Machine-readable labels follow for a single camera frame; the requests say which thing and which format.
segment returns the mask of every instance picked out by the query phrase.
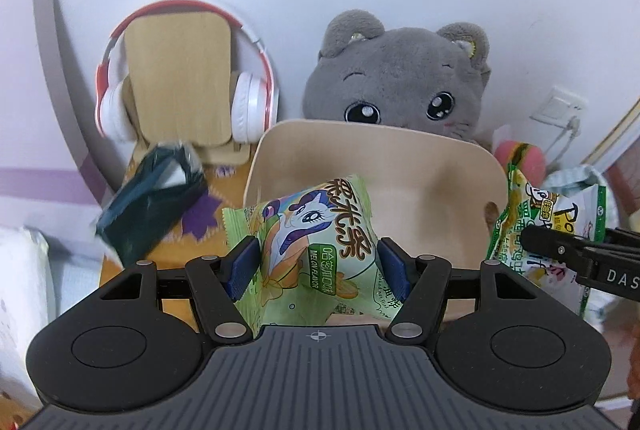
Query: plastic bag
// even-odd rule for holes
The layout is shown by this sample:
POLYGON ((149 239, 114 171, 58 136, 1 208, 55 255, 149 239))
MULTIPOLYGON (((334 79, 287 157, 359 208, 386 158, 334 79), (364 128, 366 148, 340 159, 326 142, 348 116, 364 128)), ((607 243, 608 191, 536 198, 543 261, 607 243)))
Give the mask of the plastic bag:
POLYGON ((246 235, 262 264, 236 302, 254 333, 263 324, 310 325, 341 312, 393 318, 400 308, 375 265, 371 206, 358 176, 334 179, 241 210, 224 209, 230 248, 246 235))
MULTIPOLYGON (((607 228, 615 229, 620 226, 620 217, 613 195, 607 180, 591 165, 580 165, 575 168, 565 168, 548 175, 543 187, 551 192, 573 197, 581 190, 592 185, 601 185, 607 190, 606 222, 607 228)), ((599 332, 604 331, 604 322, 610 312, 620 303, 622 298, 611 293, 592 289, 589 293, 589 301, 584 311, 584 320, 599 332)))
POLYGON ((206 189, 190 146, 158 145, 102 212, 96 235, 130 266, 156 247, 206 189))
POLYGON ((508 183, 509 202, 495 224, 487 258, 507 264, 575 314, 583 316, 589 288, 575 282, 575 271, 564 263, 525 251, 520 244, 520 232, 533 224, 602 242, 606 189, 593 185, 567 198, 532 187, 513 166, 508 183))

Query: pink toy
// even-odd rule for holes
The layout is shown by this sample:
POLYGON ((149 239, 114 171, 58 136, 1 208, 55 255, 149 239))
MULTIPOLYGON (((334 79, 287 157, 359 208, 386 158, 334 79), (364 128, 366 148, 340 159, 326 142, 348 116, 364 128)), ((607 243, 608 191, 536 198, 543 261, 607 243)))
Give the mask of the pink toy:
POLYGON ((546 176, 546 161, 540 147, 507 139, 494 150, 494 157, 505 173, 509 165, 515 165, 533 187, 542 185, 546 176))

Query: snack package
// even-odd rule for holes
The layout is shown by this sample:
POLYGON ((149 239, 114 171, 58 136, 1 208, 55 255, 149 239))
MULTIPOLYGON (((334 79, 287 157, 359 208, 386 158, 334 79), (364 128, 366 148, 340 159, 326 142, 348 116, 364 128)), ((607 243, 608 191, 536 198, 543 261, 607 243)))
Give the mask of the snack package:
POLYGON ((262 264, 236 307, 261 325, 326 322, 332 312, 393 318, 401 304, 375 264, 371 205, 358 176, 255 207, 224 209, 229 248, 255 235, 262 264))
POLYGON ((520 232, 526 226, 537 225, 602 242, 606 189, 593 185, 567 198, 532 187, 514 166, 508 178, 509 202, 495 224, 487 258, 507 264, 575 314, 583 316, 589 288, 575 282, 575 271, 564 263, 523 250, 520 232))

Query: stuffed toy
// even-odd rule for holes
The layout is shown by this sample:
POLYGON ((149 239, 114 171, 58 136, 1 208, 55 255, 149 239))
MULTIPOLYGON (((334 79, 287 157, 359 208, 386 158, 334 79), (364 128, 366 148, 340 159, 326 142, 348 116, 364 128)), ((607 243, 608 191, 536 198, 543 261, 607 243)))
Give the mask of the stuffed toy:
POLYGON ((471 141, 491 73, 489 42, 475 24, 436 33, 385 31, 362 10, 329 23, 303 112, 316 120, 380 123, 471 141))
POLYGON ((546 158, 540 147, 506 139, 494 150, 494 158, 509 175, 509 167, 514 165, 534 188, 540 188, 546 176, 546 158))

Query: wall outlet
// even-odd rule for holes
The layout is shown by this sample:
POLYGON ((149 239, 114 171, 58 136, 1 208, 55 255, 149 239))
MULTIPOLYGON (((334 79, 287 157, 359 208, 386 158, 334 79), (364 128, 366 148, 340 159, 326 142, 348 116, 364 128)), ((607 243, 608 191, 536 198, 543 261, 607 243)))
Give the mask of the wall outlet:
POLYGON ((580 118, 586 108, 587 102, 584 98, 554 86, 530 118, 564 128, 572 117, 580 118))

